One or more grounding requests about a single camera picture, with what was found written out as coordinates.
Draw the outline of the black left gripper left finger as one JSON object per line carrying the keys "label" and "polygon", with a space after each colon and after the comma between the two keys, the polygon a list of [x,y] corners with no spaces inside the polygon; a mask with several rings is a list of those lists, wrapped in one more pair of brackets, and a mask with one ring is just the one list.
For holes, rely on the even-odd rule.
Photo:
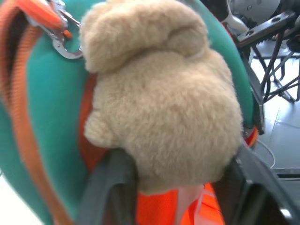
{"label": "black left gripper left finger", "polygon": [[136,184],[134,160],[122,149],[109,150],[89,177],[75,224],[134,225]]}

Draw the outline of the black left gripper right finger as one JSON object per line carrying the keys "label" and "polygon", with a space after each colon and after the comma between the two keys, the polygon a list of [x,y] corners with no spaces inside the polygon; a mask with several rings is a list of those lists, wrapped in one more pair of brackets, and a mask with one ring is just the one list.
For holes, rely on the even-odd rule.
{"label": "black left gripper right finger", "polygon": [[300,209],[275,172],[242,143],[219,181],[226,225],[298,225]]}

